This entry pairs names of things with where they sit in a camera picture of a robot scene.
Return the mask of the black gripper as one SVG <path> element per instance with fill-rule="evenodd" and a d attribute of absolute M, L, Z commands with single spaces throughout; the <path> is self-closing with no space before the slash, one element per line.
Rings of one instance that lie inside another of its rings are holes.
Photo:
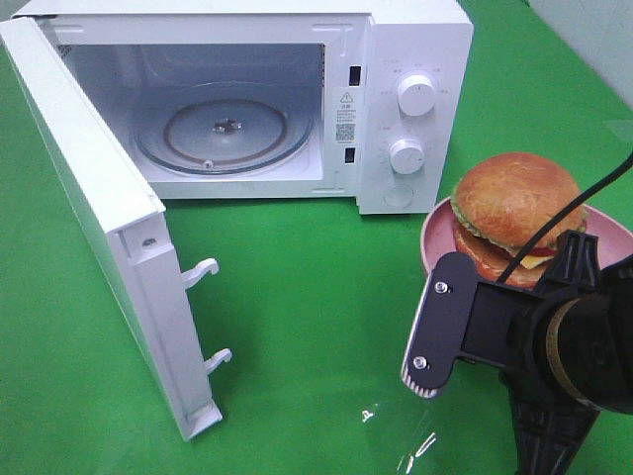
<path fill-rule="evenodd" d="M 536 284 L 540 294 L 601 289 L 598 237 L 566 231 Z M 503 375 L 517 454 L 516 474 L 566 474 L 601 409 L 601 295 L 537 313 L 527 371 Z"/>

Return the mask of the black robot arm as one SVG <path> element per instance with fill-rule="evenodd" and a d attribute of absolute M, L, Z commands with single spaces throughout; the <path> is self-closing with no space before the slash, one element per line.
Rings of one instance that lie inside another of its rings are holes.
<path fill-rule="evenodd" d="M 603 412 L 632 412 L 632 259 L 605 268 L 598 239 L 566 232 L 507 388 L 520 474 L 564 474 Z"/>

